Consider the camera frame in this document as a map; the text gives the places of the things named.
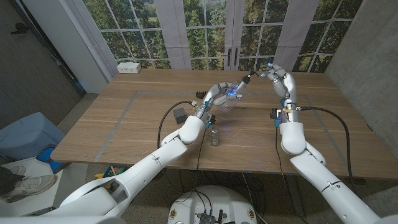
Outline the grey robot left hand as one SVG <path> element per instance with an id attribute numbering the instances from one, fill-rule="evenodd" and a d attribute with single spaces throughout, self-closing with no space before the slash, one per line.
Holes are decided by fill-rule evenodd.
<path id="1" fill-rule="evenodd" d="M 238 89 L 238 86 L 228 82 L 213 85 L 204 95 L 202 103 L 196 106 L 193 115 L 207 123 L 210 120 L 212 106 L 220 106 L 221 110 L 224 110 L 230 101 L 238 101 L 242 97 Z"/>

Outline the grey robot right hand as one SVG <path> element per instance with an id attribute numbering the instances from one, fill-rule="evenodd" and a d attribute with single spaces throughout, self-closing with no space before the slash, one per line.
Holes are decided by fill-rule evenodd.
<path id="1" fill-rule="evenodd" d="M 272 82 L 275 93 L 280 97 L 282 109 L 279 116 L 282 122 L 299 122 L 297 88 L 293 75 L 276 64 L 268 63 L 266 71 L 261 76 L 267 77 Z"/>

